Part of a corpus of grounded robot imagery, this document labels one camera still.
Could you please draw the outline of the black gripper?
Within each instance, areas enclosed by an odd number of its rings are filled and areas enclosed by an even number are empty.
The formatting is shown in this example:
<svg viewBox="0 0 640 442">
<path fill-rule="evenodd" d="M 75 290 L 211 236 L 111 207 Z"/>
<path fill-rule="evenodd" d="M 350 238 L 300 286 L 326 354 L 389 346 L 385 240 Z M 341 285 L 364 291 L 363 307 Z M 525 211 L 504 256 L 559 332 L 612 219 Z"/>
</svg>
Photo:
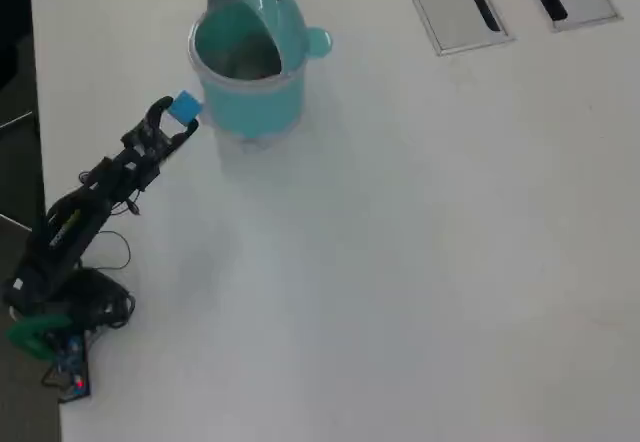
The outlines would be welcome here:
<svg viewBox="0 0 640 442">
<path fill-rule="evenodd" d="M 196 118 L 185 125 L 185 130 L 167 136 L 160 129 L 162 114 L 171 106 L 173 98 L 163 96 L 155 101 L 145 114 L 147 125 L 138 125 L 134 128 L 134 150 L 139 155 L 137 165 L 141 172 L 150 172 L 158 169 L 173 151 L 177 151 L 199 128 Z"/>
</svg>

